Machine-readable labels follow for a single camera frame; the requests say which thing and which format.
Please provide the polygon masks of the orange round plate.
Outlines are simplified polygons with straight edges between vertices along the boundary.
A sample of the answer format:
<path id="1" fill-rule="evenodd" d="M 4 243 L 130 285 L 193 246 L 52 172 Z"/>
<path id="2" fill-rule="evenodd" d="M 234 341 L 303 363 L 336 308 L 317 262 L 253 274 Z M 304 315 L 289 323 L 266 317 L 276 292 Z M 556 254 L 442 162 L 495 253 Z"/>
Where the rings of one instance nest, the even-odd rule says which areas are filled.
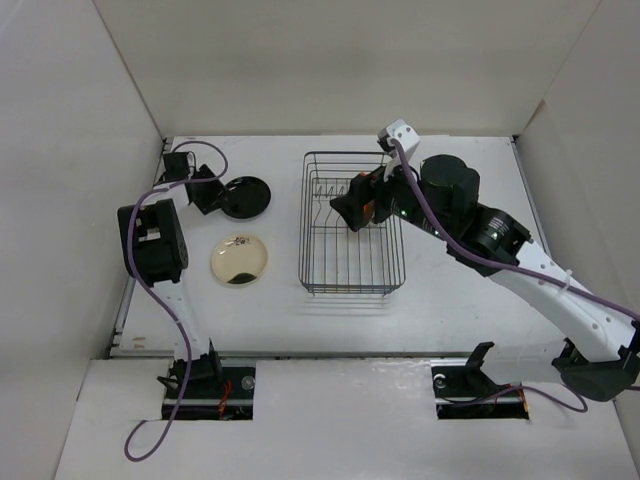
<path id="1" fill-rule="evenodd" d="M 375 204 L 373 201 L 368 202 L 367 204 L 365 204 L 363 206 L 363 211 L 362 211 L 362 218 L 363 218 L 363 225 L 366 226 L 367 224 L 369 224 L 374 216 L 375 213 Z"/>

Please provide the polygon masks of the black round plate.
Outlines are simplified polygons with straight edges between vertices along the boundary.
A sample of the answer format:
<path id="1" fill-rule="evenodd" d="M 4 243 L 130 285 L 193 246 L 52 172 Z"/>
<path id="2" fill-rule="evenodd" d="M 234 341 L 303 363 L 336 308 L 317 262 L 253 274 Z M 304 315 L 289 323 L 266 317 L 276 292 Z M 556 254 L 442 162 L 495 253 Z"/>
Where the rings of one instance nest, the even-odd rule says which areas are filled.
<path id="1" fill-rule="evenodd" d="M 220 208 L 229 217 L 248 220 L 261 215 L 269 206 L 268 184 L 254 176 L 241 176 L 229 181 L 220 197 Z"/>

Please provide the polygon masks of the cream plate with flower pattern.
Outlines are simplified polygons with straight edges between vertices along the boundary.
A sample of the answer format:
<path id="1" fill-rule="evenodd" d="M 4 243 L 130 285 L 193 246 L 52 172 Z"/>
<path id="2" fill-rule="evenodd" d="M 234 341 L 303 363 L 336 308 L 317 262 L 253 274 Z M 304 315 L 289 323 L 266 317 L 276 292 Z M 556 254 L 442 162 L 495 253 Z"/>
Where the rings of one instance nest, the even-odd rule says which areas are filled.
<path id="1" fill-rule="evenodd" d="M 230 287 L 245 287 L 256 282 L 266 271 L 268 262 L 265 243 L 257 235 L 245 232 L 220 240 L 210 256 L 213 275 Z"/>

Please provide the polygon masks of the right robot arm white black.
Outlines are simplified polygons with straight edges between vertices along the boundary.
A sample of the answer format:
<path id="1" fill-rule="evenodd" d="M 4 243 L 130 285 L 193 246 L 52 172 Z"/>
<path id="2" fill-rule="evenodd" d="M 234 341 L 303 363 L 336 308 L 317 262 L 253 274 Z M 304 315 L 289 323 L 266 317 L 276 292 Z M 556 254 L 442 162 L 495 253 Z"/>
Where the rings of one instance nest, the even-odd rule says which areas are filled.
<path id="1" fill-rule="evenodd" d="M 452 155 L 413 169 L 400 159 L 353 177 L 330 201 L 353 232 L 395 216 L 446 244 L 448 255 L 511 291 L 564 336 L 551 366 L 576 393 L 608 401 L 639 378 L 639 316 L 582 286 L 506 212 L 479 201 L 479 173 Z"/>

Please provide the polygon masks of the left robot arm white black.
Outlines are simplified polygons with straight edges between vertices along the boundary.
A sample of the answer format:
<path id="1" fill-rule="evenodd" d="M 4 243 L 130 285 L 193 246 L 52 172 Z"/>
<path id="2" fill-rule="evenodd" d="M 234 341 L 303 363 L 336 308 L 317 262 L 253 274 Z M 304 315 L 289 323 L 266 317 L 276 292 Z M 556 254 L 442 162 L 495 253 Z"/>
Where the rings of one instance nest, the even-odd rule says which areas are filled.
<path id="1" fill-rule="evenodd" d="M 163 156 L 159 182 L 133 205 L 117 210 L 125 268 L 169 316 L 174 360 L 165 377 L 170 397 L 204 400 L 221 393 L 225 376 L 210 336 L 188 300 L 184 272 L 189 254 L 179 213 L 214 199 L 222 184 L 191 151 Z"/>

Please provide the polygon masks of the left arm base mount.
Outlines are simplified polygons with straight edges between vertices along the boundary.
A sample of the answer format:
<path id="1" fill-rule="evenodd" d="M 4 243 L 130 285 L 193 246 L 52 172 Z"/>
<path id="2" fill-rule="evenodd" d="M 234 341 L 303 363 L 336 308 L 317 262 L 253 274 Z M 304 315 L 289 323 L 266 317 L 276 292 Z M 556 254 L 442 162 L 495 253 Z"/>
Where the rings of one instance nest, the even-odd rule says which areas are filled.
<path id="1" fill-rule="evenodd" d="M 212 384 L 190 380 L 176 420 L 248 421 L 253 419 L 256 367 L 232 363 L 223 366 L 224 379 Z"/>

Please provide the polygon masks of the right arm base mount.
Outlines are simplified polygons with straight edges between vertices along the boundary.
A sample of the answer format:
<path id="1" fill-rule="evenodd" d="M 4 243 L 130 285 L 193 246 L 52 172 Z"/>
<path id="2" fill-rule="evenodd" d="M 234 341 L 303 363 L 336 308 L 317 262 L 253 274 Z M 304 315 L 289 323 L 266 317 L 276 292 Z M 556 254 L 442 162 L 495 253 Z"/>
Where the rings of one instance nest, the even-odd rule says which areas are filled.
<path id="1" fill-rule="evenodd" d="M 510 384 L 497 384 L 481 369 L 493 342 L 478 344 L 466 359 L 437 359 L 431 362 L 435 410 L 439 420 L 528 420 L 524 394 L 510 391 Z"/>

